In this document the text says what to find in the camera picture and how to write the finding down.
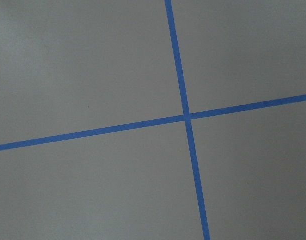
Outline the blue tape grid lines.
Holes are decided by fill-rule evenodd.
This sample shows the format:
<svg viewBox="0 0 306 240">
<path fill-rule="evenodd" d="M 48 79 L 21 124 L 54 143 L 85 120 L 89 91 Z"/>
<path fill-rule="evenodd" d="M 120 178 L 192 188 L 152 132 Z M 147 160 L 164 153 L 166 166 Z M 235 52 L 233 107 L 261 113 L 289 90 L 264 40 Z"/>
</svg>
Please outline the blue tape grid lines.
<svg viewBox="0 0 306 240">
<path fill-rule="evenodd" d="M 80 131 L 80 132 L 72 132 L 67 134 L 60 134 L 55 136 L 48 136 L 48 137 L 0 144 L 0 152 L 183 122 L 185 124 L 185 130 L 187 135 L 187 142 L 190 153 L 190 161 L 194 177 L 194 186 L 196 190 L 203 238 L 205 240 L 209 240 L 211 239 L 211 234 L 210 234 L 210 227 L 207 216 L 207 208 L 205 204 L 205 197 L 203 193 L 203 185 L 201 180 L 199 160 L 196 150 L 196 142 L 194 137 L 192 121 L 198 119 L 205 119 L 205 118 L 235 114 L 240 112 L 248 112 L 259 109 L 306 102 L 306 94 L 192 113 L 190 111 L 190 104 L 189 104 L 185 76 L 183 71 L 183 63 L 181 59 L 181 51 L 177 35 L 173 4 L 172 1 L 170 0 L 166 0 L 164 4 L 166 9 L 169 34 L 171 39 L 172 52 L 174 57 L 174 63 L 175 63 L 175 69 L 176 69 L 176 75 L 177 75 L 177 81 L 178 81 L 178 87 L 181 99 L 181 106 L 183 112 L 182 115 L 168 116 L 165 118 L 150 119 L 146 121 L 133 122 L 128 124 L 115 125 L 115 126 L 97 128 L 97 129 Z"/>
</svg>

